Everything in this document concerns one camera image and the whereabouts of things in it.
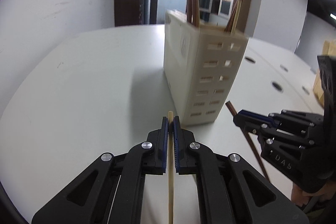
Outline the person's right hand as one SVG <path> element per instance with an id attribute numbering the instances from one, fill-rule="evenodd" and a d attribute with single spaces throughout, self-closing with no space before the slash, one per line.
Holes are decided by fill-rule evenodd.
<path id="1" fill-rule="evenodd" d="M 335 194 L 335 189 L 332 185 L 325 185 L 316 193 L 307 193 L 304 192 L 299 186 L 293 184 L 291 189 L 291 198 L 290 200 L 297 206 L 302 207 L 307 205 L 310 197 L 319 197 L 321 201 L 332 199 Z"/>

